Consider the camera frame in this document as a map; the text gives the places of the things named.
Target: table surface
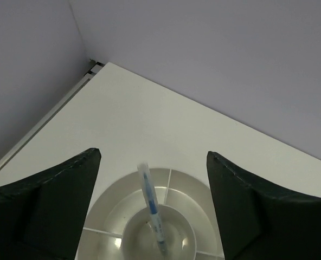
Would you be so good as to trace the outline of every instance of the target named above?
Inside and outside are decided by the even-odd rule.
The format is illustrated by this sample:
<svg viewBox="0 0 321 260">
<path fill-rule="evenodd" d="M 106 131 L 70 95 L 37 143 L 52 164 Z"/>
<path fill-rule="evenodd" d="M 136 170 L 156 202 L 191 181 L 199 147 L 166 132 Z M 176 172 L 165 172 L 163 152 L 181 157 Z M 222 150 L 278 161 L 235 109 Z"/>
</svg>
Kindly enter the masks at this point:
<svg viewBox="0 0 321 260">
<path fill-rule="evenodd" d="M 147 161 L 209 185 L 206 155 L 292 190 L 321 197 L 321 161 L 108 63 L 0 170 L 0 186 L 96 147 L 102 153 L 90 208 Z"/>
</svg>

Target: gray wall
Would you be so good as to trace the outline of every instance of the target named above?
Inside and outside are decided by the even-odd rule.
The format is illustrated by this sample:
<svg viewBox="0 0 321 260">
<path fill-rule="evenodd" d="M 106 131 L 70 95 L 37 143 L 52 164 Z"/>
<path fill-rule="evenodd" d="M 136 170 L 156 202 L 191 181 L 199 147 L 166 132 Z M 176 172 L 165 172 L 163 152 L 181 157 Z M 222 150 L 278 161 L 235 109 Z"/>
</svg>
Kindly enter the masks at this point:
<svg viewBox="0 0 321 260">
<path fill-rule="evenodd" d="M 321 159 L 321 0 L 71 0 L 91 58 Z"/>
<path fill-rule="evenodd" d="M 88 65 L 66 0 L 0 0 L 0 158 Z"/>
</svg>

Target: lavender wall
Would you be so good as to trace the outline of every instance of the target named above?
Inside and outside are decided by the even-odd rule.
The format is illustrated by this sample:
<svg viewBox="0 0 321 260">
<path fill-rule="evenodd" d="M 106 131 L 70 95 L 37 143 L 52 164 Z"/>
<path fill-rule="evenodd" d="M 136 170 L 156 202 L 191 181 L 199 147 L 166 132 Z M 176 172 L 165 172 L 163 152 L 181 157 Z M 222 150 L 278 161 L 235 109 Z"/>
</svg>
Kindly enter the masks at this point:
<svg viewBox="0 0 321 260">
<path fill-rule="evenodd" d="M 71 2 L 91 58 L 321 159 L 321 1 Z"/>
<path fill-rule="evenodd" d="M 66 0 L 0 0 L 0 158 L 88 66 Z"/>
</svg>

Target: white table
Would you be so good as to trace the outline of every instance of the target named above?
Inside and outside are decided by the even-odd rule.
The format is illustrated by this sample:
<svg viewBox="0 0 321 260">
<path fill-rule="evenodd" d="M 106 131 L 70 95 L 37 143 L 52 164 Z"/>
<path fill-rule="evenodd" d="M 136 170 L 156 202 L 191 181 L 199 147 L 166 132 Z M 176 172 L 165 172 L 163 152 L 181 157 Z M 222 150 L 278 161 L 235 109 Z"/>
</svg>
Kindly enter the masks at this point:
<svg viewBox="0 0 321 260">
<path fill-rule="evenodd" d="M 141 161 L 208 185 L 208 151 L 276 184 L 321 197 L 320 160 L 111 63 L 0 170 L 0 186 L 89 147 L 102 153 L 90 207 Z"/>
</svg>

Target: blue pen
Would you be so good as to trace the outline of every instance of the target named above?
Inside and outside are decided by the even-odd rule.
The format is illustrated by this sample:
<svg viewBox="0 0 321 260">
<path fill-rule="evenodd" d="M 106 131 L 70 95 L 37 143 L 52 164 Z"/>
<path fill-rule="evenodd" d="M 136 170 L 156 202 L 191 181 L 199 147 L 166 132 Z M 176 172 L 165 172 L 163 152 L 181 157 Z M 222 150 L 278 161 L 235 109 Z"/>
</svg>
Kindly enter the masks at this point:
<svg viewBox="0 0 321 260">
<path fill-rule="evenodd" d="M 143 184 L 142 189 L 145 201 L 150 209 L 151 224 L 155 231 L 157 244 L 162 255 L 165 256 L 168 253 L 168 249 L 165 243 L 162 220 L 158 213 L 158 201 L 155 193 L 155 187 L 152 184 L 150 170 L 147 164 L 139 164 L 138 171 Z"/>
</svg>

